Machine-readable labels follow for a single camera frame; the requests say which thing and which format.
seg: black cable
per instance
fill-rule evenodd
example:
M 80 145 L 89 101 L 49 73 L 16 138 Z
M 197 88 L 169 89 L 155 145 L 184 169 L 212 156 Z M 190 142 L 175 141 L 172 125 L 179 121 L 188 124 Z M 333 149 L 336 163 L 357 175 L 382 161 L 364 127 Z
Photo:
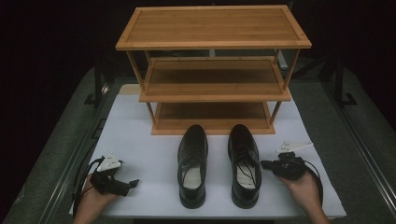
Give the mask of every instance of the black cable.
M 77 173 L 76 173 L 76 176 L 75 176 L 75 179 L 74 179 L 74 182 L 73 182 L 73 187 L 74 187 L 74 188 L 76 187 L 76 183 L 77 183 L 79 171 L 81 170 L 82 163 L 84 163 L 85 159 L 87 159 L 87 157 L 88 157 L 88 154 L 92 151 L 92 149 L 96 146 L 97 143 L 98 143 L 98 140 L 95 140 L 95 141 L 92 143 L 92 145 L 90 146 L 90 148 L 88 149 L 88 151 L 85 153 L 85 155 L 84 155 L 84 157 L 83 157 L 81 163 L 79 164 L 79 166 L 78 166 L 78 171 L 77 171 Z
M 309 161 L 304 161 L 304 162 L 307 162 L 307 163 L 310 164 L 312 167 L 314 167 L 315 171 L 317 172 L 317 176 L 318 176 L 318 178 L 320 179 L 320 173 L 319 173 L 317 167 L 315 167 L 314 164 L 312 164 L 312 163 L 309 162 Z
M 76 213 L 77 213 L 77 210 L 78 210 L 78 205 L 79 205 L 79 202 L 81 200 L 81 196 L 83 195 L 83 193 L 81 194 L 81 191 L 82 191 L 82 187 L 85 184 L 85 179 L 86 179 L 86 177 L 88 175 L 88 172 L 91 170 L 91 168 L 93 167 L 93 165 L 95 163 L 97 163 L 97 162 L 100 163 L 104 159 L 105 159 L 105 157 L 102 157 L 100 159 L 96 159 L 93 162 L 91 162 L 87 166 L 87 168 L 85 168 L 84 173 L 83 173 L 81 179 L 79 180 L 78 187 L 77 187 L 77 189 L 75 189 L 76 192 L 73 193 L 73 200 L 74 200 L 74 204 L 73 204 L 73 218 L 76 216 Z
M 90 186 L 88 189 L 84 190 L 84 192 L 81 193 L 81 197 L 82 197 L 82 195 L 84 195 L 88 190 L 90 190 L 90 189 L 92 189 L 92 188 L 93 188 L 93 186 Z

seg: wrist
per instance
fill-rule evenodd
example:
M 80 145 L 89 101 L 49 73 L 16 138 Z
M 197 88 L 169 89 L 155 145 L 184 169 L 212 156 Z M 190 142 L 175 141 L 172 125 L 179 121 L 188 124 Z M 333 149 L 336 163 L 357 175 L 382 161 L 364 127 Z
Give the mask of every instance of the wrist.
M 330 223 L 320 204 L 311 204 L 310 206 L 303 207 L 303 210 L 312 224 Z

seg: wooden shelf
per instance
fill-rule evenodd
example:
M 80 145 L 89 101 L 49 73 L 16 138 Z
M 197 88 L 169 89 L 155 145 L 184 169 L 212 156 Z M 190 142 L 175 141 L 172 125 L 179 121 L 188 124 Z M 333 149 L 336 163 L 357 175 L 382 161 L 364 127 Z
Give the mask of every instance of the wooden shelf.
M 309 49 L 287 6 L 137 7 L 116 48 Z
M 289 101 L 274 57 L 156 58 L 141 102 Z
M 245 124 L 252 133 L 275 133 L 269 122 L 267 103 L 159 103 L 152 134 L 184 134 L 200 124 L 206 134 L 230 134 L 231 128 Z
M 287 6 L 137 7 L 117 50 L 126 51 L 153 122 L 152 134 L 184 134 L 201 124 L 207 134 L 229 134 L 238 123 L 253 133 L 275 133 L 281 102 L 300 49 L 311 42 Z M 268 57 L 160 57 L 151 50 L 275 49 Z M 281 49 L 295 49 L 289 71 L 277 65 Z M 133 51 L 145 51 L 140 74 Z M 267 102 L 276 102 L 272 114 Z M 157 103 L 155 113 L 151 103 Z

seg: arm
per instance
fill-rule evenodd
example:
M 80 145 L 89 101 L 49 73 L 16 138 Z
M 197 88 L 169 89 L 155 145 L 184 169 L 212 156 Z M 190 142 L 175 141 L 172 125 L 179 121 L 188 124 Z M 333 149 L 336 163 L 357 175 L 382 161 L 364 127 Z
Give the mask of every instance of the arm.
M 314 177 L 305 172 L 298 180 L 288 180 L 277 176 L 291 191 L 294 200 L 299 204 L 313 224 L 330 223 L 320 204 L 318 187 Z
M 73 220 L 74 224 L 93 223 L 105 210 L 108 204 L 118 198 L 115 194 L 101 194 L 97 191 L 90 179 L 92 175 L 87 175 L 84 190 L 82 192 L 81 201 L 78 205 L 76 216 Z

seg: shoe insole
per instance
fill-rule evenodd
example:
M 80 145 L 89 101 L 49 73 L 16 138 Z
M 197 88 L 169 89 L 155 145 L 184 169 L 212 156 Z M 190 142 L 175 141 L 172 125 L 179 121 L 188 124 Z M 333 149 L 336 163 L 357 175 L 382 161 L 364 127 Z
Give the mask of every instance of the shoe insole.
M 196 189 L 201 185 L 201 170 L 200 167 L 191 167 L 186 172 L 182 173 L 184 176 L 183 187 L 188 189 Z
M 252 165 L 239 163 L 239 166 L 237 166 L 236 170 L 236 180 L 242 187 L 245 189 L 256 188 L 253 181 L 255 178 L 255 169 Z

